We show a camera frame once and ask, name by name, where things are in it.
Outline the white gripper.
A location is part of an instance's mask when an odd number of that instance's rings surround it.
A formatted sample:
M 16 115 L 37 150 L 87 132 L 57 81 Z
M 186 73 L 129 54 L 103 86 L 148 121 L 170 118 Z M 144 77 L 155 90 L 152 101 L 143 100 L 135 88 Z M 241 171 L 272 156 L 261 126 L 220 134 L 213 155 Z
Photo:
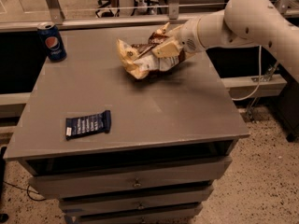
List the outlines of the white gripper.
M 186 21 L 183 25 L 179 25 L 169 30 L 166 35 L 178 36 L 178 40 L 175 38 L 169 38 L 162 44 L 156 46 L 152 53 L 157 58 L 169 58 L 179 56 L 180 52 L 184 49 L 185 52 L 197 53 L 205 50 L 199 39 L 199 18 Z

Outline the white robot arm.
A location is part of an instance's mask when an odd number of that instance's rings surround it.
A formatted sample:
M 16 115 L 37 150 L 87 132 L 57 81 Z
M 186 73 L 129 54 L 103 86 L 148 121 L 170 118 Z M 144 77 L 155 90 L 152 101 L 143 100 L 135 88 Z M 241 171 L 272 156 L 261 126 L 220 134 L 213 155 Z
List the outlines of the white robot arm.
M 200 15 L 171 30 L 153 54 L 174 57 L 182 51 L 261 46 L 299 81 L 299 27 L 269 0 L 229 0 L 225 9 Z

